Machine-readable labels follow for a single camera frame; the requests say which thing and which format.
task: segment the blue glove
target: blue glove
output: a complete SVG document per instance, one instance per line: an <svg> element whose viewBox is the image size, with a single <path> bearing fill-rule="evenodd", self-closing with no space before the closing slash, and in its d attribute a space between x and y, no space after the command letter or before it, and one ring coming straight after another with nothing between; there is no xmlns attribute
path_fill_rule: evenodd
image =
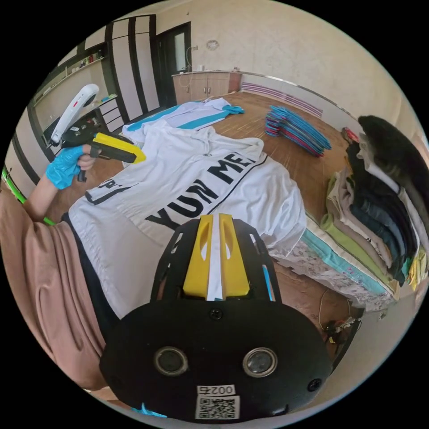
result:
<svg viewBox="0 0 429 429"><path fill-rule="evenodd" d="M69 187L73 177L80 172L77 165L79 157L84 154L84 147L67 147L48 165L46 176L58 189Z"/></svg>

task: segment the wall clock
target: wall clock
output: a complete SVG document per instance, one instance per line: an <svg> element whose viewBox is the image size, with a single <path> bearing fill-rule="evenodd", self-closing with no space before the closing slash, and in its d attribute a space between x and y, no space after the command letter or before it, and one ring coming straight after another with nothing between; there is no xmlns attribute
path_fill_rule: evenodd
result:
<svg viewBox="0 0 429 429"><path fill-rule="evenodd" d="M209 40L206 44L208 50L215 50L219 46L219 42L217 40Z"/></svg>

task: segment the baseball jersey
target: baseball jersey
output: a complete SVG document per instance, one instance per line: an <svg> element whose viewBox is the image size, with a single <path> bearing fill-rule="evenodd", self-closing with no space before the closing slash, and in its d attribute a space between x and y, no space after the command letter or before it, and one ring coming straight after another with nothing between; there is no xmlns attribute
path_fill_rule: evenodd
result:
<svg viewBox="0 0 429 429"><path fill-rule="evenodd" d="M145 128L146 161L129 165L70 208L119 318L150 301L158 261L175 228L201 215L232 215L256 228L273 257L289 254L306 227L303 201L288 171L262 149L257 138L231 139L213 127L183 130L158 121ZM214 284L208 299L222 298Z"/></svg>
<svg viewBox="0 0 429 429"><path fill-rule="evenodd" d="M175 128L200 130L225 119L230 114L240 113L244 113L241 107L232 106L224 98L189 101L163 110L133 124L124 125L122 127L122 134L141 148L145 138L144 128L160 119Z"/></svg>

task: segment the door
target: door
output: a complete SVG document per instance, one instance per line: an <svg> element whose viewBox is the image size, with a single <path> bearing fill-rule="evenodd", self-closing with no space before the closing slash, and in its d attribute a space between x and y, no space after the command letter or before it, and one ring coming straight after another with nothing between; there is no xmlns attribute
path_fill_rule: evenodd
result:
<svg viewBox="0 0 429 429"><path fill-rule="evenodd" d="M174 27L157 36L160 59L160 104L172 107L177 104L172 75L192 71L191 23Z"/></svg>

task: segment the camera lens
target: camera lens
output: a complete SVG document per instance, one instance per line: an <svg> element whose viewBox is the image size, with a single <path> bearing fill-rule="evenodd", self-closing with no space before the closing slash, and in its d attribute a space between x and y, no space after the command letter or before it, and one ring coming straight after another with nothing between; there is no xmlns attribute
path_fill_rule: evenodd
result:
<svg viewBox="0 0 429 429"><path fill-rule="evenodd" d="M161 374L177 376L188 369L188 360L181 350L163 347L155 353L155 368Z"/></svg>
<svg viewBox="0 0 429 429"><path fill-rule="evenodd" d="M263 347L253 349L243 359L243 369L250 377L266 377L272 374L277 367L277 356Z"/></svg>

